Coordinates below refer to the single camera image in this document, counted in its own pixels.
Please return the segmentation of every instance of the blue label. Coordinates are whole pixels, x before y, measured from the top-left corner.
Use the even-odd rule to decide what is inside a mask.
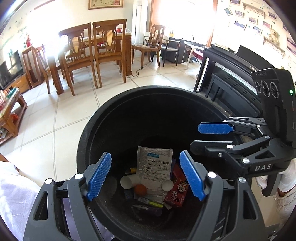
[[[159,155],[153,154],[153,153],[148,153],[147,156],[152,156],[152,157],[155,157],[155,158],[159,158]]]

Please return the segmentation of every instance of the piano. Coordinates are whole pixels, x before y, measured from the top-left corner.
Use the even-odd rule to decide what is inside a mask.
[[[235,54],[212,45],[204,49],[194,92],[205,92],[233,116],[259,117],[262,106],[251,73],[272,67],[243,46]]]

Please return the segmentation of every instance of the orange ball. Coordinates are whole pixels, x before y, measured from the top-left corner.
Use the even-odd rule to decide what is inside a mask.
[[[147,194],[147,188],[143,184],[137,184],[133,188],[133,191],[135,194],[137,194],[140,197],[143,197]]]

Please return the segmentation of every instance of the wall shelf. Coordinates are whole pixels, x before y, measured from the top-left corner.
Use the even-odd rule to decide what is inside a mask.
[[[251,12],[254,12],[256,14],[261,15],[264,19],[265,19],[265,12],[259,8],[253,7],[252,5],[246,4],[246,3],[242,3],[244,6],[244,10],[249,10]]]
[[[270,41],[268,38],[263,36],[263,45],[264,44],[266,44],[267,46],[270,46],[276,52],[280,53],[282,58],[284,57],[285,51],[281,49],[278,45],[276,45],[274,42]]]

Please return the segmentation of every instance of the blue textured pad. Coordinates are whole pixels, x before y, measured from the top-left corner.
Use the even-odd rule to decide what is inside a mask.
[[[196,169],[184,151],[180,153],[180,165],[187,178],[187,181],[189,182],[193,195],[198,197],[200,201],[203,201],[206,196],[204,192],[203,181],[199,177]]]
[[[89,201],[92,201],[93,198],[96,198],[99,195],[105,178],[111,168],[111,160],[112,158],[110,153],[107,153],[88,182],[88,192],[86,194],[86,198]]]
[[[200,123],[198,131],[201,134],[228,134],[233,131],[233,126],[228,123]]]

